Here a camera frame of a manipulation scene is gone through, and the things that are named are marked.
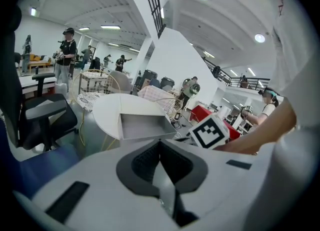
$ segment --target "black t-shirt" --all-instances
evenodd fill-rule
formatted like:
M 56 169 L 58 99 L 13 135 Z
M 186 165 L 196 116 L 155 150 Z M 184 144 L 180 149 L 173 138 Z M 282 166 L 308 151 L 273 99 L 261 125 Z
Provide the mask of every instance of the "black t-shirt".
M 119 58 L 119 59 L 116 61 L 116 64 L 122 65 L 122 67 L 117 66 L 117 67 L 115 68 L 115 71 L 122 72 L 122 70 L 124 69 L 124 63 L 125 63 L 125 62 L 127 62 L 126 59 L 121 59 L 121 58 Z
M 62 50 L 64 55 L 68 55 L 68 54 L 75 55 L 77 52 L 77 43 L 75 40 L 72 40 L 72 41 L 64 40 L 60 46 L 60 49 Z M 68 57 L 68 58 L 58 60 L 57 63 L 62 66 L 69 66 L 71 60 L 72 60 L 72 58 Z

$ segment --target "chair armrest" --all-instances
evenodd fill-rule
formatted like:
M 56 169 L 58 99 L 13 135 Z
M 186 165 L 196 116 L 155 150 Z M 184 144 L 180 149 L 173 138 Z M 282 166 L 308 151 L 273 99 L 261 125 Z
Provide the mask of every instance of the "chair armrest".
M 39 73 L 39 74 L 35 74 L 34 76 L 32 76 L 32 80 L 41 80 L 41 79 L 45 79 L 45 78 L 50 78 L 50 77 L 54 77 L 55 73 Z
M 29 122 L 48 118 L 67 109 L 67 102 L 59 100 L 49 104 L 36 106 L 25 111 L 26 120 Z

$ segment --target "man in black shirt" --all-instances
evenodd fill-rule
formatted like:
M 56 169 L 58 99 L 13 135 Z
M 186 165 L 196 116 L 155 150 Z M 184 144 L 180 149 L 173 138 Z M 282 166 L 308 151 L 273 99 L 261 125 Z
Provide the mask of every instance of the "man in black shirt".
M 55 78 L 58 83 L 59 76 L 61 74 L 62 82 L 66 84 L 67 91 L 69 91 L 69 65 L 73 57 L 77 52 L 77 43 L 73 40 L 75 30 L 73 28 L 67 28 L 64 32 L 65 40 L 62 42 L 60 49 L 57 51 L 59 55 L 56 58 L 55 64 Z
M 132 58 L 125 59 L 125 55 L 121 55 L 121 57 L 115 63 L 116 65 L 115 71 L 122 72 L 122 70 L 124 69 L 124 63 L 131 60 Z

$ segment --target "gray box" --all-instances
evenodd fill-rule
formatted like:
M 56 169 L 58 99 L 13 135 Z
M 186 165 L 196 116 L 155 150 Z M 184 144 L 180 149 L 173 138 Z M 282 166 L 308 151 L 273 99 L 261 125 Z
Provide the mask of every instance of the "gray box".
M 136 142 L 154 139 L 172 139 L 177 131 L 161 115 L 119 115 L 118 122 L 120 146 L 129 146 Z

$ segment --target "person in white shirt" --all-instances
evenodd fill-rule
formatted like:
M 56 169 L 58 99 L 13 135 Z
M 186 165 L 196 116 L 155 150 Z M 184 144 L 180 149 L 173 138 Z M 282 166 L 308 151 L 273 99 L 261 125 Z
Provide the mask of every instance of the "person in white shirt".
M 243 117 L 245 120 L 248 120 L 253 125 L 249 130 L 249 133 L 254 132 L 258 128 L 258 126 L 261 125 L 267 119 L 267 117 L 271 115 L 271 113 L 276 109 L 276 107 L 279 106 L 277 94 L 272 89 L 265 88 L 264 91 L 261 93 L 261 96 L 263 102 L 266 103 L 261 114 L 255 116 L 254 114 L 250 113 L 244 108 L 241 111 L 241 117 Z
M 320 43 L 316 30 L 299 0 L 269 0 L 274 13 L 272 39 L 276 68 L 268 87 L 284 96 L 282 104 L 253 132 L 218 150 L 253 154 L 276 142 L 298 122 L 301 127 L 320 124 L 320 96 L 311 88 L 320 70 Z

